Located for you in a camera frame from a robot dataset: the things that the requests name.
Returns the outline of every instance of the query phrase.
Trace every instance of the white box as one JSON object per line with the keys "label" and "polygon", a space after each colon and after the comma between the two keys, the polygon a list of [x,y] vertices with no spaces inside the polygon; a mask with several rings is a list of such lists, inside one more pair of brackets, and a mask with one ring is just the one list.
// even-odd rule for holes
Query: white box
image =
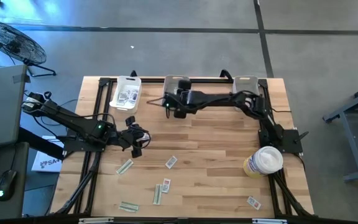
{"label": "white box", "polygon": [[124,113],[136,113],[142,94],[142,80],[138,77],[120,76],[110,106]]}

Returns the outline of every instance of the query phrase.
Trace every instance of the fan stand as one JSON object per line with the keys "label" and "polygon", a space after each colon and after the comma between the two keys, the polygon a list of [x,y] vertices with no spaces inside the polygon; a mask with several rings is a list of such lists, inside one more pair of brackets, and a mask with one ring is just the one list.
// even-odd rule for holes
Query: fan stand
{"label": "fan stand", "polygon": [[31,77],[42,77],[42,76],[50,76],[50,75],[55,76],[55,75],[56,75],[56,72],[55,72],[54,70],[49,69],[49,68],[45,68],[45,67],[40,66],[40,65],[36,65],[36,64],[34,64],[34,63],[28,61],[27,59],[24,59],[23,63],[24,63],[25,65],[27,65],[27,66],[35,66],[35,67],[39,67],[39,68],[42,68],[42,69],[44,69],[44,70],[47,70],[47,71],[52,72],[52,73],[47,73],[47,74],[34,75],[34,74],[31,72],[30,68],[27,68],[27,70],[29,71]]}

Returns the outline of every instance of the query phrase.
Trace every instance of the black desk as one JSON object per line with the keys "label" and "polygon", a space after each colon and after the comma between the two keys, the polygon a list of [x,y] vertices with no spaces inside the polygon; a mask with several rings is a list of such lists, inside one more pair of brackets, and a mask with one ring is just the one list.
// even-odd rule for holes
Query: black desk
{"label": "black desk", "polygon": [[[15,147],[13,145],[0,148],[0,176],[4,171],[11,168],[14,152]],[[22,142],[16,144],[16,156],[13,164],[13,170],[17,171],[15,192],[10,200],[0,202],[0,219],[20,218],[22,216],[28,153],[28,143]]]}

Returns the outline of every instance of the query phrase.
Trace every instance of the black metal frame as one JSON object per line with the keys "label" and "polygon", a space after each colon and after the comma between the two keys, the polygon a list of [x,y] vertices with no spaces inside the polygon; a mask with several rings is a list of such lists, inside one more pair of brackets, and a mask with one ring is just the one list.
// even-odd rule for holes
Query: black metal frame
{"label": "black metal frame", "polygon": [[[137,74],[135,71],[131,73],[132,77],[136,77]],[[192,83],[233,83],[233,79],[230,76],[229,72],[222,70],[220,76],[222,79],[208,79],[208,78],[190,78]],[[100,78],[99,80],[99,87],[98,93],[96,95],[96,101],[94,106],[94,113],[97,113],[100,109],[101,104],[101,97],[103,88],[107,87],[107,96],[105,100],[105,105],[103,109],[103,113],[108,113],[109,110],[109,101],[111,99],[111,93],[114,83],[117,82],[116,78]],[[142,80],[142,83],[163,83],[164,78],[145,78]],[[271,107],[270,104],[270,95],[269,95],[269,87],[267,86],[266,79],[259,79],[259,85],[263,86],[264,89],[264,97],[267,100],[268,105]],[[85,178],[85,174],[87,173],[88,166],[90,163],[91,152],[86,152],[84,157],[84,163],[81,171],[81,178]],[[10,223],[50,223],[52,220],[53,222],[59,223],[78,223],[79,218],[91,218],[91,211],[94,199],[94,191],[96,187],[96,179],[97,179],[97,171],[91,180],[91,185],[89,188],[88,199],[86,203],[86,208],[83,213],[80,213],[81,210],[81,203],[82,203],[82,193],[78,197],[76,201],[74,212],[73,214],[56,214],[54,216],[49,217],[30,217],[25,219],[16,219],[11,220]],[[269,186],[270,186],[270,193],[272,196],[272,203],[273,203],[273,211],[274,211],[274,219],[277,220],[287,220],[288,223],[301,223],[301,224],[312,224],[312,223],[337,223],[337,224],[358,224],[358,222],[352,221],[344,221],[344,220],[333,220],[327,218],[319,218],[314,215],[310,215],[306,212],[301,205],[296,201],[290,190],[287,188],[287,184],[285,183],[285,174],[283,169],[275,174],[271,174],[268,176]],[[278,204],[277,198],[277,191],[275,187],[275,183],[280,186],[283,192],[284,198],[284,206],[285,206],[285,213],[282,213]],[[298,216],[292,215],[291,212],[291,205],[298,213]],[[159,217],[113,217],[108,218],[108,222],[114,223],[166,223],[172,222],[177,224],[187,224],[187,223],[251,223],[255,222],[255,219],[252,218],[159,218]]]}

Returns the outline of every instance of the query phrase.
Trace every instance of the gray floor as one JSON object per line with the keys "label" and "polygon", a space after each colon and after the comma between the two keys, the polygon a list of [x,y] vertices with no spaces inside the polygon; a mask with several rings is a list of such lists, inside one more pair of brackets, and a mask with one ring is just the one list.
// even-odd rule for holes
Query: gray floor
{"label": "gray floor", "polygon": [[[358,30],[358,1],[260,0],[260,6],[266,29]],[[258,28],[252,0],[11,0],[0,9],[0,21],[55,26]],[[52,91],[59,103],[78,96],[85,75],[128,75],[134,69],[147,76],[211,77],[225,68],[234,76],[267,76],[258,34],[25,33],[43,46],[48,55],[45,66],[58,73],[57,77],[33,78],[26,88]],[[343,175],[356,169],[342,124],[327,125],[321,119],[358,90],[358,35],[267,35],[267,45],[274,77],[285,80],[294,122],[300,131],[310,132],[303,146],[315,213],[358,221],[358,181],[342,181]],[[0,65],[11,64],[9,57],[0,53]],[[75,103],[67,108],[73,110]],[[48,134],[25,114],[21,125],[36,134]],[[64,132],[62,127],[51,129]],[[29,164],[34,156],[35,152],[30,152]],[[56,177],[28,169],[25,213],[41,215],[46,211],[47,204],[37,207],[30,202],[37,197],[50,198],[50,185]]]}

